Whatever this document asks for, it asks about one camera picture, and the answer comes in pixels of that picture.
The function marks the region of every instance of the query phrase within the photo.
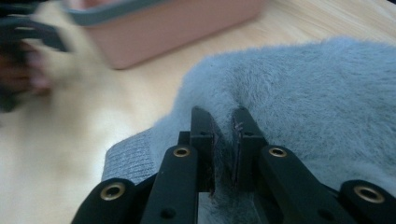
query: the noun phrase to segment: light wood surface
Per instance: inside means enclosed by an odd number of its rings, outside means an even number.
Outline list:
[[[396,6],[385,0],[269,0],[255,21],[115,71],[59,4],[38,18],[62,27],[74,52],[40,47],[52,95],[25,96],[0,114],[0,223],[69,223],[100,182],[106,150],[166,114],[183,75],[206,55],[336,35],[396,45]]]

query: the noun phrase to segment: pink plastic bin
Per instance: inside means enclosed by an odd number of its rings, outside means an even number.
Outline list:
[[[253,18],[264,0],[68,0],[113,68],[123,69]]]

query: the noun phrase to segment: plush fabric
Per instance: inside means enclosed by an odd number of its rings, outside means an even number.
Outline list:
[[[363,179],[396,195],[392,46],[338,37],[207,57],[184,77],[169,115],[107,152],[103,179],[138,182],[158,170],[178,133],[189,130],[195,105],[211,113],[226,141],[231,115],[242,105],[270,144],[292,150],[320,182],[339,189]],[[200,223],[257,222],[251,195],[227,186],[214,199],[202,195],[200,205]]]

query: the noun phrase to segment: metal ring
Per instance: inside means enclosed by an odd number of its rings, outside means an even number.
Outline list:
[[[269,152],[270,152],[271,155],[273,155],[275,157],[286,157],[286,156],[288,156],[288,153],[285,150],[277,148],[277,147],[271,148]]]
[[[174,155],[176,157],[186,157],[190,155],[190,150],[186,147],[180,147],[174,150]]]
[[[107,185],[100,192],[100,197],[105,201],[113,201],[118,199],[125,192],[125,185],[121,182],[115,182]]]
[[[361,197],[363,200],[370,203],[383,203],[385,201],[384,196],[375,189],[365,187],[365,186],[356,186],[353,188],[355,193]]]

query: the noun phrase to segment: tabletop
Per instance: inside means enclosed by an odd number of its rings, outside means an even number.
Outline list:
[[[59,2],[37,19],[60,27],[72,53],[41,47],[50,96],[23,96],[0,114],[0,220],[70,223],[100,182],[106,151],[172,108],[183,76],[206,55],[348,35],[396,45],[396,6],[386,0],[268,0],[262,13],[125,70],[111,69]]]

